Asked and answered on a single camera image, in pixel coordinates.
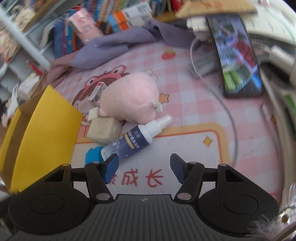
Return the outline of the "beige rectangular block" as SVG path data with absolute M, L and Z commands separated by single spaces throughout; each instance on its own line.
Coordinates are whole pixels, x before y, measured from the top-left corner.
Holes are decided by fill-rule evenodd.
M 95 118 L 92 120 L 87 138 L 100 145 L 108 145 L 119 137 L 121 122 L 115 118 Z

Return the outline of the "blue white spray bottle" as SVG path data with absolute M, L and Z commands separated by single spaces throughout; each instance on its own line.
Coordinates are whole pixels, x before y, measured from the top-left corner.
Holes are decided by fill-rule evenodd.
M 120 138 L 103 147 L 101 156 L 106 161 L 112 154 L 117 154 L 120 161 L 123 161 L 149 146 L 153 138 L 160 134 L 171 124 L 169 114 L 152 120 L 145 125 L 137 125 Z

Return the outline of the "small white cube block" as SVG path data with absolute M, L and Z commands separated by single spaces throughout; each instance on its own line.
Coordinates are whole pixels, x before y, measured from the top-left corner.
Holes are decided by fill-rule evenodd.
M 99 118 L 99 107 L 95 107 L 89 110 L 87 116 L 87 122 L 91 123 L 93 119 Z

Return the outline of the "small white red box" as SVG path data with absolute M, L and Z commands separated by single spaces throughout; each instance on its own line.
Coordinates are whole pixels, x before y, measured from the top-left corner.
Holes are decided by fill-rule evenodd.
M 98 82 L 98 84 L 95 86 L 92 93 L 88 97 L 88 102 L 92 106 L 98 107 L 98 102 L 101 99 L 101 94 L 102 94 L 103 90 L 105 90 L 106 88 L 107 88 L 107 85 L 104 82 Z

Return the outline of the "pink plush toy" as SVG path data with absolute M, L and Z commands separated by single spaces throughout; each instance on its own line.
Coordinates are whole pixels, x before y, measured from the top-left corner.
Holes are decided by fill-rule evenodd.
M 145 125 L 162 111 L 157 82 L 144 72 L 128 74 L 103 90 L 99 115 Z

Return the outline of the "pink checkered table mat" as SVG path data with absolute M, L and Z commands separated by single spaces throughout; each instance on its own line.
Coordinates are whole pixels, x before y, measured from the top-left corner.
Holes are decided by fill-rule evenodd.
M 169 157 L 177 153 L 207 167 L 231 164 L 280 200 L 283 174 L 269 98 L 225 99 L 219 74 L 196 80 L 189 63 L 189 50 L 159 41 L 134 47 L 95 69 L 72 72 L 56 87 L 79 111 L 88 113 L 92 106 L 81 95 L 103 74 L 145 72 L 158 84 L 163 114 L 170 114 L 172 123 L 151 145 L 121 163 L 111 192 L 175 194 L 179 183 Z

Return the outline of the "yellow cardboard box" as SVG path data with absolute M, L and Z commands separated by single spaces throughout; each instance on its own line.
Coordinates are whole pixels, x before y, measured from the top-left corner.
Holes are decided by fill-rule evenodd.
M 1 178 L 21 192 L 71 161 L 82 114 L 51 86 L 17 108 L 1 147 Z

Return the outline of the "black smartphone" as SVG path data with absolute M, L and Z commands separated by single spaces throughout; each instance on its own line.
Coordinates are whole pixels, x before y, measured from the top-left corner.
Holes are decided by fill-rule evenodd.
M 207 16 L 206 23 L 216 47 L 224 96 L 261 96 L 259 65 L 241 17 L 234 14 Z

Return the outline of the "purple pink cloth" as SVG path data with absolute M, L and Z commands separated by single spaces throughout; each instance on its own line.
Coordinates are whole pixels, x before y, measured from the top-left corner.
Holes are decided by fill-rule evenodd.
M 148 21 L 142 27 L 135 26 L 122 32 L 97 37 L 80 50 L 55 59 L 43 87 L 56 87 L 67 76 L 67 72 L 96 68 L 138 44 L 163 40 L 169 46 L 189 49 L 195 38 L 192 30 L 156 20 Z

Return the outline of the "stack of books right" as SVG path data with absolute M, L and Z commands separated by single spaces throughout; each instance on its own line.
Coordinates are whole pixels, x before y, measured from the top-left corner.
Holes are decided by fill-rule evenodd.
M 262 83 L 273 105 L 283 164 L 283 190 L 295 183 L 295 45 L 254 37 Z

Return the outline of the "white power adapter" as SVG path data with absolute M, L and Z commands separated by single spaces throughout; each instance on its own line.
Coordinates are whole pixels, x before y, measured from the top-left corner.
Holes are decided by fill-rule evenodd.
M 195 16 L 187 18 L 187 28 L 192 29 L 196 38 L 199 41 L 205 41 L 210 37 L 205 18 L 202 16 Z

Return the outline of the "pink cylindrical device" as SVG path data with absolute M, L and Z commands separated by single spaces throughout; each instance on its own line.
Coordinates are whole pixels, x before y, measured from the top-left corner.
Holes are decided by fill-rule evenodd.
M 84 45 L 93 39 L 104 36 L 104 33 L 97 27 L 92 15 L 85 8 L 79 9 L 67 18 L 66 23 L 72 27 L 74 33 Z

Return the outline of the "grey wooden bookshelf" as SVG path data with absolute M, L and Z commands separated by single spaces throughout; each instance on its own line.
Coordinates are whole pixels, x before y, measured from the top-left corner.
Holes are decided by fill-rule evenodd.
M 83 0 L 49 0 L 49 1 L 35 1 L 40 4 L 33 18 L 25 24 L 24 29 L 21 29 L 11 17 L 12 8 L 22 1 L 2 1 L 1 2 L 1 23 L 7 28 L 11 36 L 16 42 L 25 50 L 45 71 L 49 71 L 53 59 L 46 57 L 44 52 L 50 46 L 46 44 L 44 47 L 38 47 L 37 38 L 30 38 L 33 32 L 37 31 L 39 34 L 43 32 L 43 28 L 55 20 L 60 15 L 66 13 L 69 9 L 82 4 Z

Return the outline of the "orange white blue boxes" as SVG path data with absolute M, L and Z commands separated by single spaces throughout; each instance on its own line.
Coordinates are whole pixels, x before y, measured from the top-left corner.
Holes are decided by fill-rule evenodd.
M 150 20 L 152 20 L 152 10 L 148 2 L 135 4 L 107 17 L 107 21 L 115 33 L 132 27 L 142 27 Z

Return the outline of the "brown paper envelope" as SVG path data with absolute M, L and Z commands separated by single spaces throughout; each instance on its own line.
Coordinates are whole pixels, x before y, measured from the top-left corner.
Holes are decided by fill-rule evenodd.
M 256 7 L 249 1 L 186 1 L 176 12 L 180 19 L 192 16 L 206 16 L 215 14 L 244 14 L 256 13 Z

